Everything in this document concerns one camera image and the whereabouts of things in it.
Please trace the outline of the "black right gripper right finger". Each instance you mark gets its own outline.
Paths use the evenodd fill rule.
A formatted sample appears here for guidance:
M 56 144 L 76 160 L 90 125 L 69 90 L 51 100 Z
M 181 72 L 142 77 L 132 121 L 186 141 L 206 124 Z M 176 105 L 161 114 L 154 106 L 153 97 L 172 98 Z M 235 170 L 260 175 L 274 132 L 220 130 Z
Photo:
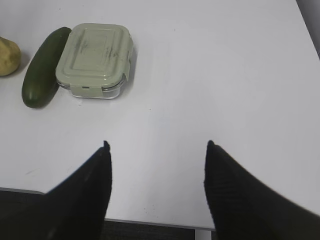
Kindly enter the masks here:
M 318 240 L 320 217 L 278 194 L 209 141 L 207 204 L 220 240 Z

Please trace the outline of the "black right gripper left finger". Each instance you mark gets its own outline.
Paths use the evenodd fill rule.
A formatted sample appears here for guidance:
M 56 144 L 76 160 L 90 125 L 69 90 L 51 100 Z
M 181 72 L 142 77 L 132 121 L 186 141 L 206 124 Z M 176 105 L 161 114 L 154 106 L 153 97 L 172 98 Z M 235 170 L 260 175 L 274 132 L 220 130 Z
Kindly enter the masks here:
M 2 240 L 97 240 L 112 191 L 107 141 L 48 193 L 2 188 Z

